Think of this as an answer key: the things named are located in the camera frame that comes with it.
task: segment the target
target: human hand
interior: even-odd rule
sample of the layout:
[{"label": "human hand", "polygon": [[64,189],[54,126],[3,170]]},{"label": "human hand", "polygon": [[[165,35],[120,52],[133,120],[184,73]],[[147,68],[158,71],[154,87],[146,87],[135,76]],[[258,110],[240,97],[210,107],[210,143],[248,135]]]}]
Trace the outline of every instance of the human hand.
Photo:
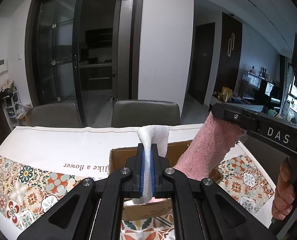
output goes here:
[{"label": "human hand", "polygon": [[278,220],[283,220],[292,210],[295,191],[293,185],[288,182],[290,177],[291,171],[286,159],[280,167],[278,185],[272,205],[272,216]]}]

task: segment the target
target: refrigerator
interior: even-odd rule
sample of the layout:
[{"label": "refrigerator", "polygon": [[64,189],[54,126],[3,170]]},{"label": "refrigerator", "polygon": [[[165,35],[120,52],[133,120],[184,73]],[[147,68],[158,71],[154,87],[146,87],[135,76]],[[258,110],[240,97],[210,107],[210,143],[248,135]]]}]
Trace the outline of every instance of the refrigerator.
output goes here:
[{"label": "refrigerator", "polygon": [[118,100],[129,98],[130,30],[133,0],[117,0],[112,38],[113,106]]}]

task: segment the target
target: screw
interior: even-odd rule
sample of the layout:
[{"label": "screw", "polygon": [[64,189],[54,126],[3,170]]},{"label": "screw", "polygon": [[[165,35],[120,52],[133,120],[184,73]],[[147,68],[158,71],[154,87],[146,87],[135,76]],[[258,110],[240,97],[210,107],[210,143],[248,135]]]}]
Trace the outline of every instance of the screw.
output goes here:
[{"label": "screw", "polygon": [[128,167],[124,167],[120,169],[120,172],[122,174],[129,174],[130,173],[130,169]]},{"label": "screw", "polygon": [[205,178],[203,179],[203,183],[207,186],[210,186],[213,184],[213,180],[211,180],[210,178]]},{"label": "screw", "polygon": [[90,178],[83,179],[82,183],[85,187],[90,186],[93,183],[93,179],[90,179]]},{"label": "screw", "polygon": [[169,174],[170,175],[170,174],[173,174],[174,172],[175,172],[175,170],[173,168],[166,168],[165,169],[165,173],[166,174]]}]

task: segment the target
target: floral tile pattern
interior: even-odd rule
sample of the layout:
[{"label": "floral tile pattern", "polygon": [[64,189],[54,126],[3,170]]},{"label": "floral tile pattern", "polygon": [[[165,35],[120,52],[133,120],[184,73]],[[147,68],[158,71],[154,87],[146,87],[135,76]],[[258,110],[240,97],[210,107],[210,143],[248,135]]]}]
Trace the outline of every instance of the floral tile pattern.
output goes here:
[{"label": "floral tile pattern", "polygon": [[245,155],[222,161],[218,169],[224,175],[219,185],[250,213],[258,212],[274,194],[261,171]]},{"label": "floral tile pattern", "polygon": [[[274,191],[247,156],[222,161],[220,186],[250,213],[256,213]],[[0,212],[25,230],[85,177],[44,171],[0,156]],[[122,221],[121,240],[175,240],[172,214]]]}]

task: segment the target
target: sliding glass door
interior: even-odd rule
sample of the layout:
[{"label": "sliding glass door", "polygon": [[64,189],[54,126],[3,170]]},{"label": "sliding glass door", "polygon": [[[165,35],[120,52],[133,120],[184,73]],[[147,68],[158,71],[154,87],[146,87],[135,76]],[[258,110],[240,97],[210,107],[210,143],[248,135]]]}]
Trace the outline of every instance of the sliding glass door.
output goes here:
[{"label": "sliding glass door", "polygon": [[77,103],[85,123],[78,63],[78,29],[82,0],[46,0],[41,3],[36,34],[40,105]]}]

